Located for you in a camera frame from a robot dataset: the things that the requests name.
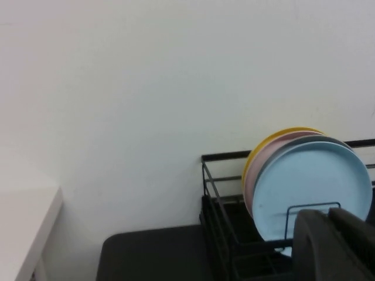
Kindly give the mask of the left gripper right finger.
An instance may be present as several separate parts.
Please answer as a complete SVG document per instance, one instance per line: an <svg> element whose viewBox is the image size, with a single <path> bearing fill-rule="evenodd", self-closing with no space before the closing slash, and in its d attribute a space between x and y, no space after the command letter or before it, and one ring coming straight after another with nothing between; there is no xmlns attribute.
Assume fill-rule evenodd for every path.
<svg viewBox="0 0 375 281"><path fill-rule="evenodd" d="M374 280L374 226L342 208L331 208L328 218L354 255L358 267Z"/></svg>

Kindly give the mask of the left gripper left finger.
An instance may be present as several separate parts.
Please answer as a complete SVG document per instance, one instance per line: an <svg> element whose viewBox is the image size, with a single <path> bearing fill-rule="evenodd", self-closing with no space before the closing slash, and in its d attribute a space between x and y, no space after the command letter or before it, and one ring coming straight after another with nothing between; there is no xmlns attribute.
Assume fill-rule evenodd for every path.
<svg viewBox="0 0 375 281"><path fill-rule="evenodd" d="M302 210L295 220L292 243L295 280L368 280L340 233L324 214Z"/></svg>

